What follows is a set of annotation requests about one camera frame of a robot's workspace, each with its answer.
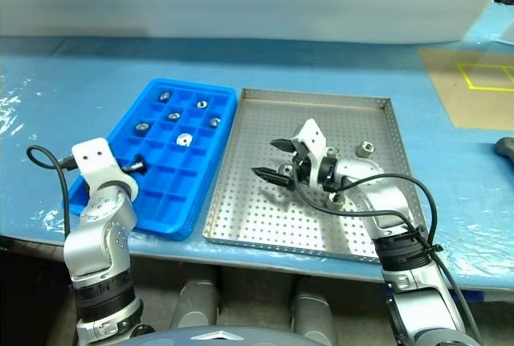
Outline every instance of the blue tray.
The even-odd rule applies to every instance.
[[[169,92],[168,100],[161,94]],[[206,101],[205,108],[198,108]],[[234,119],[237,96],[231,88],[171,79],[155,79],[108,136],[120,166],[134,162],[140,153],[147,161],[146,174],[133,173],[139,194],[133,203],[136,228],[174,240],[186,238],[202,208],[214,171],[225,148]],[[179,113],[178,120],[168,115]],[[219,118],[218,127],[210,121]],[[150,125],[146,133],[135,128]],[[177,144],[189,133],[190,146]],[[80,214],[88,203],[85,181],[79,177],[70,188],[70,211]]]

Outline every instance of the blue table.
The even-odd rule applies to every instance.
[[[512,53],[512,47],[492,41],[512,18],[512,8],[493,5],[464,42],[438,47]],[[30,163],[26,147],[41,144],[63,157],[77,142],[107,136],[152,78],[214,83],[239,90],[385,96],[393,99],[413,173],[426,182],[438,204],[436,242],[447,249],[443,257],[457,282],[475,290],[514,289],[514,167],[492,148],[502,136],[514,134],[453,128],[416,46],[4,38],[1,48],[1,235],[63,243],[57,176]],[[69,184],[75,177],[75,173],[68,175]],[[206,242],[202,228],[209,204],[210,196],[185,241],[134,232],[131,251],[310,275],[381,277],[377,264]]]

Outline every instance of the metal cylinder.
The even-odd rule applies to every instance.
[[[171,328],[213,326],[218,319],[218,292],[209,279],[189,281],[180,293]]]
[[[332,310],[327,300],[300,281],[292,301],[293,331],[325,346],[337,346]]]

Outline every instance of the metal tray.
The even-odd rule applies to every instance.
[[[361,219],[319,213],[251,171],[290,162],[291,154],[270,141],[292,136],[308,118],[343,157],[355,157],[356,146],[371,141],[373,159],[386,172],[410,174],[390,99],[244,89],[203,236],[217,243],[376,262]],[[414,219],[426,226],[414,187],[405,181],[397,185]],[[321,193],[309,192],[322,202]]]

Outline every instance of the yellow line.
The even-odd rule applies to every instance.
[[[469,76],[467,75],[467,72],[464,71],[463,65],[465,65],[465,64],[458,63],[457,68],[459,69],[460,74],[463,75],[464,79],[466,80],[467,86],[471,88],[473,86],[473,83],[471,82]]]
[[[505,74],[507,75],[507,77],[508,77],[509,79],[511,79],[511,81],[514,83],[514,77],[512,77],[511,72],[510,72],[510,71],[508,71],[508,69],[507,69],[506,67],[503,67],[503,68],[502,68],[502,70],[505,72]]]
[[[477,87],[471,81],[468,73],[464,69],[464,67],[493,67],[496,69],[501,69],[507,77],[514,83],[514,77],[511,75],[508,69],[514,69],[514,66],[511,65],[493,65],[486,63],[457,63],[457,68],[460,71],[460,74],[466,80],[467,87],[469,89],[478,90],[478,91],[496,91],[496,92],[514,92],[514,88],[500,88],[500,87]]]
[[[497,67],[499,69],[507,68],[507,69],[513,69],[514,65],[495,65],[491,63],[457,63],[457,66],[462,67]]]
[[[497,91],[497,92],[514,92],[514,88],[497,88],[497,87],[469,87],[474,91]]]

